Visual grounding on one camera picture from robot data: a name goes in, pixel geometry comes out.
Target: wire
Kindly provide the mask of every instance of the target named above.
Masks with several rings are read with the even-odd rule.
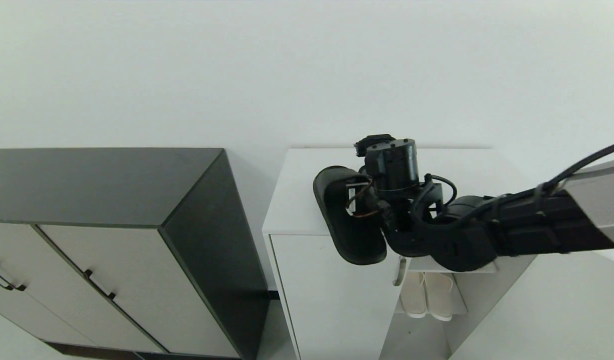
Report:
[[[358,191],[357,193],[355,193],[354,196],[352,196],[352,198],[349,199],[349,201],[347,201],[346,205],[345,205],[345,209],[349,210],[349,206],[351,205],[351,203],[354,202],[354,200],[356,200],[359,196],[361,196],[362,194],[364,194],[367,189],[369,189],[369,187],[372,186],[372,184],[374,183],[373,178],[369,178],[369,183],[365,186],[362,187],[362,189],[360,189],[360,191]],[[367,214],[353,214],[352,216],[355,218],[366,218],[366,217],[370,217],[372,215],[376,215],[378,214],[379,210],[373,210],[372,212],[367,212]]]
[[[544,191],[551,191],[556,185],[558,185],[558,183],[569,178],[570,176],[575,174],[576,171],[581,170],[582,168],[584,168],[585,166],[588,166],[592,162],[595,162],[601,158],[604,158],[611,153],[614,153],[614,144],[611,146],[607,146],[603,148],[602,150],[598,150],[595,153],[592,153],[591,155],[583,158],[582,160],[568,167],[567,169],[565,169],[565,171],[556,175],[554,178],[552,178],[551,180],[549,180],[548,182],[544,184],[543,186]],[[429,230],[454,230],[462,225],[465,225],[467,222],[471,221],[471,219],[474,219],[478,217],[479,215],[483,214],[484,212],[489,210],[493,204],[492,202],[488,202],[483,205],[480,205],[479,207],[476,207],[475,209],[471,210],[467,214],[461,216],[456,221],[453,221],[449,224],[433,225],[433,224],[427,223],[424,219],[417,216],[417,212],[416,212],[416,209],[420,205],[422,198],[426,194],[428,194],[432,190],[432,188],[433,188],[432,183],[428,182],[423,188],[422,192],[419,194],[418,198],[416,199],[412,207],[412,212],[414,213],[413,216],[417,223],[416,225],[422,226]],[[534,189],[527,189],[519,193],[510,194],[509,196],[499,198],[497,201],[499,205],[503,205],[506,203],[511,203],[512,201],[516,201],[518,199],[528,198],[529,196],[533,196],[533,194],[534,194]]]
[[[545,185],[544,185],[544,188],[546,190],[553,189],[553,187],[558,185],[558,183],[560,183],[563,180],[569,178],[570,176],[572,176],[577,171],[581,170],[582,168],[588,166],[589,164],[592,164],[593,162],[595,162],[595,161],[597,161],[597,160],[599,160],[601,158],[606,157],[607,155],[609,155],[611,153],[614,153],[614,144],[611,145],[611,146],[607,146],[607,147],[603,148],[602,150],[598,150],[595,153],[592,153],[591,155],[585,157],[584,159],[576,162],[572,166],[566,168],[565,171],[559,173],[558,175],[556,175],[556,177],[554,177],[551,180],[549,180],[548,182],[546,182]]]
[[[431,178],[434,179],[434,180],[438,180],[439,182],[443,182],[443,183],[449,185],[451,187],[451,191],[453,191],[453,193],[451,193],[451,198],[449,199],[449,201],[444,203],[445,207],[447,205],[449,205],[449,203],[451,203],[454,200],[456,200],[456,196],[458,195],[458,189],[456,188],[456,185],[454,185],[453,182],[447,180],[446,178],[444,178],[442,176],[438,176],[438,175],[431,175]]]

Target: black and white cabinet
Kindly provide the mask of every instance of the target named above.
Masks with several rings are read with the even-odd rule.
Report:
[[[0,314],[34,337],[255,359],[268,306],[224,150],[0,150]]]

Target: floor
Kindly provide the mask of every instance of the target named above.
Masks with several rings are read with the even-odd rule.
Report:
[[[442,324],[427,316],[410,319],[395,314],[380,360],[446,360]],[[83,360],[65,356],[0,315],[0,360]],[[272,301],[257,360],[296,360],[280,301]]]

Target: black cable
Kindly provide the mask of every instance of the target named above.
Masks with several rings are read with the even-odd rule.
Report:
[[[595,153],[592,153],[591,155],[583,158],[582,160],[576,162],[575,164],[573,164],[572,166],[568,167],[567,169],[565,169],[565,171],[559,173],[556,177],[552,178],[551,180],[549,180],[548,182],[546,182],[543,186],[543,189],[545,189],[545,191],[551,191],[553,190],[553,188],[558,185],[558,183],[562,182],[563,180],[569,178],[570,176],[572,176],[574,173],[576,173],[576,171],[581,170],[582,168],[584,168],[585,166],[588,166],[589,164],[591,164],[592,162],[595,162],[603,157],[606,157],[607,155],[614,153],[614,144],[611,146],[607,146],[605,148],[603,148],[602,150],[598,150]],[[453,230],[455,228],[458,228],[462,225],[465,225],[466,223],[468,223],[469,221],[471,221],[471,219],[474,219],[476,217],[478,217],[479,215],[483,214],[484,212],[486,212],[487,210],[489,210],[492,207],[492,202],[488,202],[485,203],[483,205],[480,205],[479,207],[476,207],[474,210],[471,210],[470,212],[468,212],[467,214],[465,214],[464,216],[460,217],[459,219],[457,219],[456,221],[453,221],[449,224],[446,225],[433,225],[430,223],[427,223],[424,219],[422,219],[421,217],[416,215],[416,209],[418,208],[419,204],[421,203],[421,199],[424,198],[424,196],[426,194],[428,194],[430,191],[432,190],[432,183],[429,182],[425,185],[425,187],[423,188],[423,191],[419,194],[418,198],[416,199],[416,201],[414,202],[413,205],[413,213],[414,213],[414,219],[416,221],[416,225],[417,226],[423,226],[424,228],[427,228],[429,230]],[[534,194],[534,189],[527,189],[525,191],[521,191],[519,193],[515,193],[515,194],[510,194],[509,196],[505,196],[504,198],[501,198],[498,200],[498,205],[504,205],[506,203],[511,203],[512,201],[516,201],[518,199],[523,199],[523,198],[528,198],[533,196]]]
[[[456,200],[456,196],[458,195],[458,189],[456,188],[456,185],[454,185],[453,182],[449,181],[448,179],[446,179],[446,178],[444,178],[442,176],[438,176],[438,175],[431,175],[431,178],[434,179],[434,180],[438,180],[439,182],[443,182],[443,183],[449,185],[449,187],[451,187],[451,191],[453,191],[451,193],[451,198],[449,199],[449,201],[444,203],[445,207],[447,205],[449,205],[449,203],[451,203],[454,200]]]
[[[593,162],[601,158],[606,157],[607,155],[611,153],[614,153],[614,144],[611,146],[607,146],[603,148],[602,150],[598,150],[595,153],[592,153],[591,155],[585,157],[584,159],[576,162],[572,166],[566,168],[565,171],[559,173],[558,175],[556,175],[556,177],[552,178],[548,182],[545,182],[544,188],[547,190],[553,189],[556,185],[558,185],[558,183],[569,178],[577,171],[581,170],[582,168],[588,166],[589,164],[592,164]]]

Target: white shoe cabinet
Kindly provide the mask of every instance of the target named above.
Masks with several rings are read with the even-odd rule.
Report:
[[[492,149],[419,148],[417,161],[421,175],[432,173],[453,181],[458,196],[498,196],[536,186]],[[543,341],[540,332],[527,327],[531,328],[528,319],[540,328],[543,322],[554,322],[567,314],[575,319],[577,312],[586,310],[569,306],[565,307],[568,312],[563,312],[559,303],[567,301],[560,297],[564,294],[586,294],[585,289],[577,289],[568,267],[591,267],[588,271],[614,279],[614,262],[592,252],[499,257],[476,271],[451,274],[455,281],[451,321],[439,321],[429,314],[416,319],[403,313],[401,288],[394,285],[401,257],[388,249],[387,257],[378,264],[357,266],[343,260],[314,198],[312,182],[322,169],[346,166],[357,170],[363,164],[364,159],[356,157],[353,148],[289,150],[266,214],[263,234],[299,360],[502,359],[510,358],[504,350],[508,344],[524,351],[524,358],[539,359],[545,351],[557,354],[563,344],[572,349],[585,344],[579,334],[569,338],[566,333],[561,337],[553,334],[553,342]],[[444,187],[443,193],[449,196],[451,189]],[[450,272],[431,257],[405,261],[412,272]],[[560,293],[550,290],[553,284],[560,284],[554,287]],[[594,289],[614,296],[614,285],[611,289],[596,285]],[[533,303],[535,292],[540,292],[540,299],[552,301],[534,303],[542,306],[540,316],[526,316],[521,312],[531,310],[528,304]],[[604,305],[606,308],[596,311],[614,315],[614,300]],[[512,322],[523,317],[521,325]],[[591,317],[586,319],[600,326]],[[566,330],[553,324],[549,328]],[[597,331],[611,336],[605,330]],[[535,349],[533,343],[551,348]]]

